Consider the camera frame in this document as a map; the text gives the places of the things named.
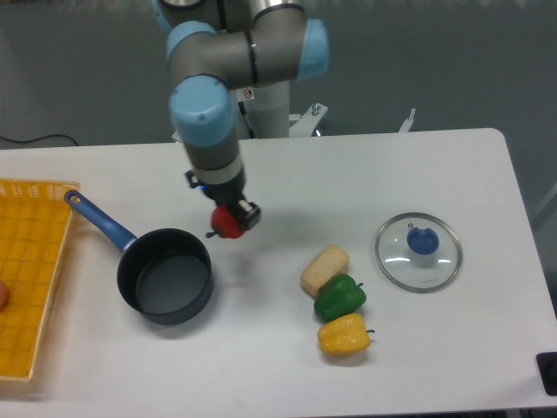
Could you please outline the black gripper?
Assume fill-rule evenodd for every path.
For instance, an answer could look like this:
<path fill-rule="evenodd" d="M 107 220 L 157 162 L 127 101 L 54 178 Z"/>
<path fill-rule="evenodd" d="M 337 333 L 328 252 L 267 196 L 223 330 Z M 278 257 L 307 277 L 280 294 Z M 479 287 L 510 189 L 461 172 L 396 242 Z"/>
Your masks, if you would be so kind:
<path fill-rule="evenodd" d="M 241 170 L 233 179 L 222 184 L 209 184 L 197 178 L 193 170 L 185 173 L 191 189 L 200 188 L 201 192 L 213 200 L 217 206 L 224 205 L 232 213 L 242 231 L 250 231 L 261 218 L 260 207 L 245 200 L 245 172 Z"/>

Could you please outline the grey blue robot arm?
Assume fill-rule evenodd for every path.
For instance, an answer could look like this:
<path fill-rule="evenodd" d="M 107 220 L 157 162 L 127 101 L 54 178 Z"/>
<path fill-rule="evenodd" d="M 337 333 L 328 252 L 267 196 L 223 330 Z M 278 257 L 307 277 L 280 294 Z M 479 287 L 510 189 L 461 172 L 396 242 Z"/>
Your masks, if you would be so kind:
<path fill-rule="evenodd" d="M 152 8 L 167 34 L 170 119 L 191 162 L 186 177 L 216 205 L 211 232 L 236 239 L 261 211 L 244 195 L 233 94 L 325 73 L 325 23 L 309 18 L 300 1 L 155 1 Z"/>

